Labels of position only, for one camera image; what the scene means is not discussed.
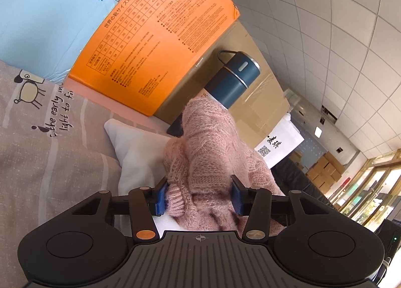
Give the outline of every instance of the pink knit sweater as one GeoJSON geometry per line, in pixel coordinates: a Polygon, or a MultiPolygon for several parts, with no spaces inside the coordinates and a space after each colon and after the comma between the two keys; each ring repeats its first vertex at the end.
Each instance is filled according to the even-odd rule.
{"type": "MultiPolygon", "coordinates": [[[[164,151],[169,187],[167,213],[192,231],[238,230],[247,217],[238,217],[230,200],[231,175],[246,187],[259,186],[283,195],[261,156],[240,140],[235,123],[218,102],[195,98],[183,115],[184,135],[171,138],[164,151]]],[[[271,221],[270,235],[283,227],[271,221]]]]}

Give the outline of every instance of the sweater cuff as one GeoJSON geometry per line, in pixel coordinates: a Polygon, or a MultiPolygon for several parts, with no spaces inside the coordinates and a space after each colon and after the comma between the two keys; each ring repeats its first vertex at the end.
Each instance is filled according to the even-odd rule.
{"type": "Polygon", "coordinates": [[[184,198],[177,184],[172,183],[168,186],[165,199],[167,201],[166,213],[173,217],[179,217],[184,214],[184,198]]]}

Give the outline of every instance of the ceiling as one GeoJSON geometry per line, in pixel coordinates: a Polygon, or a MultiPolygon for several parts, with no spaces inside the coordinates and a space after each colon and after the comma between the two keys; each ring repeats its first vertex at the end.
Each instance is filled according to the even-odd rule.
{"type": "Polygon", "coordinates": [[[233,0],[277,77],[367,158],[401,148],[401,0],[233,0]]]}

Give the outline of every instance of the ceiling light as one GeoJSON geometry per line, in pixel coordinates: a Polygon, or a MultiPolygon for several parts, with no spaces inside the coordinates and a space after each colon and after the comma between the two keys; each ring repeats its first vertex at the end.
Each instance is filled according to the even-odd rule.
{"type": "Polygon", "coordinates": [[[320,138],[320,135],[321,135],[321,134],[322,134],[322,130],[316,126],[315,135],[316,135],[318,138],[320,138]]]}

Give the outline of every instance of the white paper bag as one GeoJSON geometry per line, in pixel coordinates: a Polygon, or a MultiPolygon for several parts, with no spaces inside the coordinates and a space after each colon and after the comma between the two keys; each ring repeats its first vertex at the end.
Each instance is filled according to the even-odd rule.
{"type": "Polygon", "coordinates": [[[289,114],[284,115],[273,131],[255,148],[269,168],[276,165],[304,140],[290,119],[289,114]]]}

